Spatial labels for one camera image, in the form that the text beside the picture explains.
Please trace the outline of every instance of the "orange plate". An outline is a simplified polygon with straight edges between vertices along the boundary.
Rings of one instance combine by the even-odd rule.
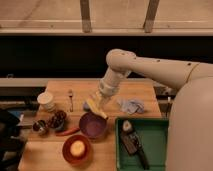
[[[71,147],[72,143],[77,140],[83,141],[83,143],[85,144],[85,147],[86,147],[84,155],[80,158],[74,157],[70,152],[70,147]],[[88,159],[91,157],[92,148],[91,148],[89,140],[85,136],[73,135],[65,141],[62,152],[63,152],[64,159],[67,162],[69,162],[73,166],[78,166],[78,165],[84,164],[86,161],[88,161]]]

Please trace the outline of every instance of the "red chili pepper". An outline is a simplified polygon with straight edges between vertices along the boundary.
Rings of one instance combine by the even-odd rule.
[[[80,128],[78,126],[72,127],[66,131],[63,132],[57,132],[55,133],[56,136],[66,136],[66,135],[71,135],[74,134],[76,132],[80,131]]]

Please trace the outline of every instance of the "yellow food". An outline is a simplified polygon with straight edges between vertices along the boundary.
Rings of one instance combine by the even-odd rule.
[[[80,140],[73,142],[70,147],[70,152],[74,157],[83,156],[85,153],[85,150],[86,150],[85,144]]]
[[[102,109],[99,109],[96,105],[96,103],[94,102],[93,99],[88,98],[86,100],[87,104],[89,105],[90,109],[92,110],[93,113],[95,113],[96,115],[101,116],[104,119],[107,119],[107,115],[104,113],[104,111]]]

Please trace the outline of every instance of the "small bowl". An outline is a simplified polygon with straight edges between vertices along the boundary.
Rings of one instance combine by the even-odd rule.
[[[81,157],[74,157],[70,152],[71,145],[77,140],[82,141],[85,145],[85,152]],[[88,162],[89,159],[91,158],[92,147],[90,145],[89,140],[85,136],[73,135],[65,141],[65,143],[63,145],[62,153],[63,153],[64,159],[67,162],[69,162],[71,165],[80,166],[80,165],[83,165],[86,162]]]
[[[92,112],[84,114],[79,121],[81,132],[91,139],[103,137],[107,128],[107,121]]]

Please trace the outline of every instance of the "black chair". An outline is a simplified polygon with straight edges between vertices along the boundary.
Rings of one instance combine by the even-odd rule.
[[[17,124],[20,120],[7,110],[0,109],[0,170],[17,164],[20,161],[19,152],[22,150],[24,143],[12,136],[17,136]],[[16,152],[17,155],[4,160],[6,152]]]

